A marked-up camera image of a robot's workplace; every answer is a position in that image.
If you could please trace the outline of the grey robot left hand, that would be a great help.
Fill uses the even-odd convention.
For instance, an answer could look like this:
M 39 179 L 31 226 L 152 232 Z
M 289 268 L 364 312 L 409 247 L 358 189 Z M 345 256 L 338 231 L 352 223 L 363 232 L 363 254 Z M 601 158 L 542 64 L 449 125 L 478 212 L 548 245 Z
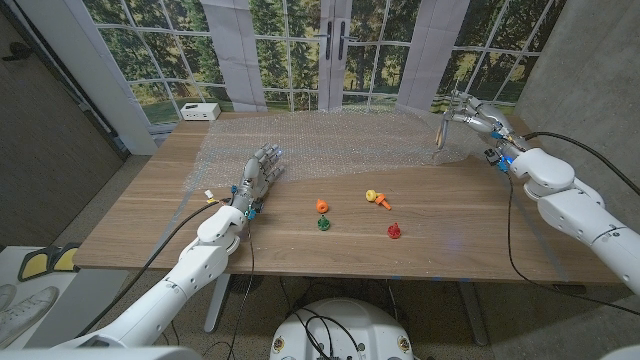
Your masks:
M 270 187 L 284 172 L 277 163 L 282 155 L 278 145 L 265 144 L 247 161 L 241 181 L 229 205 L 242 212 L 260 212 Z

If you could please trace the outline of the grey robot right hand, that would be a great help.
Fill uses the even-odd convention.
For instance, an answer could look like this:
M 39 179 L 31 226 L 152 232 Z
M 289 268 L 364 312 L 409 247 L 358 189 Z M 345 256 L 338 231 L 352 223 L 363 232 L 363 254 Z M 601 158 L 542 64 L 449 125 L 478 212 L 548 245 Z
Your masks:
M 444 148 L 450 122 L 463 123 L 478 133 L 489 134 L 498 140 L 499 152 L 502 155 L 505 154 L 505 150 L 501 148 L 500 143 L 508 143 L 513 148 L 513 157 L 530 149 L 526 140 L 516 134 L 513 126 L 500 110 L 457 89 L 451 91 L 449 105 L 436 133 L 438 150 Z

